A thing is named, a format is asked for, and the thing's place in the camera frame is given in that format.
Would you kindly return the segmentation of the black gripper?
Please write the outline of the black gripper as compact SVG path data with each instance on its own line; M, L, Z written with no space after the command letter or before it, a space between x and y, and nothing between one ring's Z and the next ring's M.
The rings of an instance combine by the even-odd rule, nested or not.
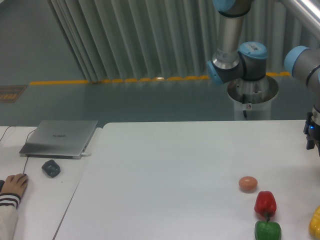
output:
M313 120L313 113L308 112L303 133L306 135L306 149L314 149L315 146L320 147L320 126L316 124Z

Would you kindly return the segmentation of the striped cuff white sleeve forearm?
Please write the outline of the striped cuff white sleeve forearm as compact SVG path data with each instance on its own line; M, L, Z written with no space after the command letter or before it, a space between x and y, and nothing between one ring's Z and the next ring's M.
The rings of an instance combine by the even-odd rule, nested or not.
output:
M12 240L17 221L18 206L21 198L15 193L2 193L0 195L0 239Z

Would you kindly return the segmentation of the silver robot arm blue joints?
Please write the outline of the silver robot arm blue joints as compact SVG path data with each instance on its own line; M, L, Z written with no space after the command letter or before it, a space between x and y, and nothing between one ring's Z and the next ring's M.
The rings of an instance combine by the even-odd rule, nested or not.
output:
M267 48L255 41L239 44L243 22L250 11L250 0L215 0L220 14L216 52L207 62L208 75L216 84L236 79L258 81L267 68ZM320 51L296 46L284 59L284 67L291 76L305 85L315 96L314 110L320 110Z

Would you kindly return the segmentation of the person hand on mouse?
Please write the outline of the person hand on mouse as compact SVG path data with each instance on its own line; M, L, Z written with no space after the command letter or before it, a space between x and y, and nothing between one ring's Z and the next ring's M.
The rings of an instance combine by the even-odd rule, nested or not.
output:
M29 177L25 173L9 175L0 191L1 194L13 194L20 198L23 197L28 186Z

